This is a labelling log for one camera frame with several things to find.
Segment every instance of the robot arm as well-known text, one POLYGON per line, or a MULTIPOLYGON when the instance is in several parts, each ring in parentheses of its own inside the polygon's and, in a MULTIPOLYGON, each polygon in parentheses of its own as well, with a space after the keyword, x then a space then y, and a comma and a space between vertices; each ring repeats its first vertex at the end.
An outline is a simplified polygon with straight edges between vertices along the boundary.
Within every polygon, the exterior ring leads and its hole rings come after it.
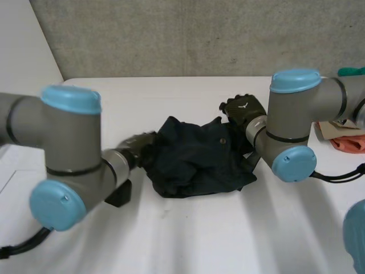
POLYGON ((246 136, 284 182, 308 178, 317 159, 307 143, 312 122, 351 119, 365 126, 365 76, 321 79, 313 70, 274 74, 267 117, 253 119, 246 136))
POLYGON ((81 221, 129 177, 140 146, 122 143, 101 151, 100 95, 73 86, 50 86, 42 97, 0 94, 0 142, 44 149, 47 179, 30 196, 33 217, 64 231, 81 221))
MULTIPOLYGON (((313 70, 283 71, 272 77, 267 116, 251 95, 238 96, 221 109, 242 127, 275 175, 285 182, 298 182, 308 178, 317 164, 307 146, 312 122, 350 119, 365 128, 365 76, 321 79, 313 70)), ((358 274, 365 274, 364 231, 362 200, 343 221, 344 246, 358 274)))

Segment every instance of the white table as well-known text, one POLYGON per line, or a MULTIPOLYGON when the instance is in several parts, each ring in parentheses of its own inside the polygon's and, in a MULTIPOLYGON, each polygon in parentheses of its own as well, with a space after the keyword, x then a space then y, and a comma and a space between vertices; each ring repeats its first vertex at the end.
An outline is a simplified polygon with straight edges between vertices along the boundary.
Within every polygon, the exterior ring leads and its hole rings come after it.
MULTIPOLYGON (((158 130, 169 115, 204 124, 221 102, 254 94, 266 107, 269 77, 72 79, 102 95, 103 148, 143 131, 158 130)), ((318 141, 309 146, 317 170, 339 175, 364 156, 318 141)), ((43 151, 10 147, 0 159, 0 246, 34 234, 28 198, 45 177, 43 151)), ((364 180, 331 185, 314 179, 289 184, 260 161, 258 180, 241 192, 163 199, 142 170, 133 172, 132 201, 99 205, 67 232, 53 232, 31 252, 0 261, 1 274, 352 274, 342 243, 342 220, 365 198, 364 180)))

